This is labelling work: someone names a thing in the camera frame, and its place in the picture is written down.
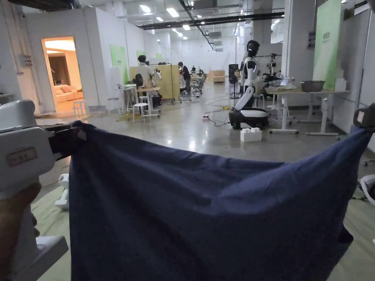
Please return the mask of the person's left hand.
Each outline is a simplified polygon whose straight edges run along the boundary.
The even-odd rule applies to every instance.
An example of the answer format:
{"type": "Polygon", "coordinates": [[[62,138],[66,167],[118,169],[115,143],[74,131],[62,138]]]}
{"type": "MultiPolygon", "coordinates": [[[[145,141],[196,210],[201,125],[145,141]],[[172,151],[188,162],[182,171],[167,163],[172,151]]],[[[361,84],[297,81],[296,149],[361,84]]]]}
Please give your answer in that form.
{"type": "Polygon", "coordinates": [[[15,196],[0,201],[0,280],[9,276],[14,261],[22,217],[26,208],[41,191],[40,183],[33,183],[15,196]]]}

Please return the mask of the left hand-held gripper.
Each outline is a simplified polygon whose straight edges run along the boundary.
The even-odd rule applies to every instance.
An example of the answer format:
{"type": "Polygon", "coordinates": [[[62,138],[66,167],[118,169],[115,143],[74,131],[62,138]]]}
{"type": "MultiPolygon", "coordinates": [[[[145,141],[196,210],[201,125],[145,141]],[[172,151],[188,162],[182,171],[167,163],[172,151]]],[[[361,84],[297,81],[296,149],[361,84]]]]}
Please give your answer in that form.
{"type": "MultiPolygon", "coordinates": [[[[55,162],[77,152],[87,142],[82,126],[41,127],[31,100],[0,107],[0,198],[10,199],[48,173],[55,162]]],[[[34,234],[30,204],[21,211],[10,281],[40,279],[66,252],[63,236],[34,234]]]]}

